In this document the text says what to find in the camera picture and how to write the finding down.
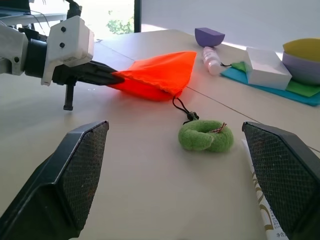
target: teal mat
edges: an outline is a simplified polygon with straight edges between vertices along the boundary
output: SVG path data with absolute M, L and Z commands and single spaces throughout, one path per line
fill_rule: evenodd
M 320 105 L 320 92 L 311 96 L 311 97 L 305 97 L 305 96 L 301 96 L 299 94 L 290 92 L 290 91 L 283 91 L 283 90 L 278 90 L 278 89 L 274 89 L 274 88 L 270 88 L 270 87 L 265 87 L 265 86 L 257 86 L 257 85 L 251 85 L 248 84 L 248 79 L 247 79 L 247 75 L 245 72 L 240 71 L 234 67 L 230 67 L 227 70 L 223 71 L 221 73 L 222 76 L 235 80 L 237 82 L 249 85 L 251 87 L 254 87 L 256 89 L 260 89 L 272 94 L 276 94 L 279 95 L 281 97 L 284 97 L 286 99 L 291 99 L 294 100 L 296 102 L 299 103 L 303 103 L 303 104 L 307 104 L 307 105 L 311 105 L 311 106 L 318 106 Z

